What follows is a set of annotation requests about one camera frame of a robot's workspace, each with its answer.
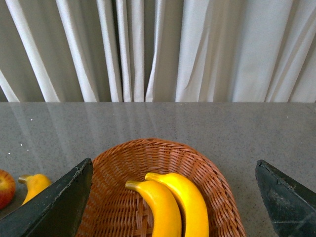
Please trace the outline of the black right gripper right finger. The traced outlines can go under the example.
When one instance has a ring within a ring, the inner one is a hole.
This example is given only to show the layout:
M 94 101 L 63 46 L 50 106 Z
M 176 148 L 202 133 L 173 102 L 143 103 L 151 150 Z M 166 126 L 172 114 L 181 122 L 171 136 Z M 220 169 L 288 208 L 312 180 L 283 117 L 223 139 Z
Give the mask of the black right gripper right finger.
M 279 237 L 316 235 L 316 194 L 264 160 L 255 177 L 274 231 Z

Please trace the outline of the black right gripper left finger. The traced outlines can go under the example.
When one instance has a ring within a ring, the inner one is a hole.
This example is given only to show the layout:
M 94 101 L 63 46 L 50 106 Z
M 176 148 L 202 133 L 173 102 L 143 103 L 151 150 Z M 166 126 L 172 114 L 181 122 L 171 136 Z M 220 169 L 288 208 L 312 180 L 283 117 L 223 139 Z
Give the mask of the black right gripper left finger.
M 67 174 L 0 221 L 2 237 L 74 237 L 90 194 L 92 161 Z

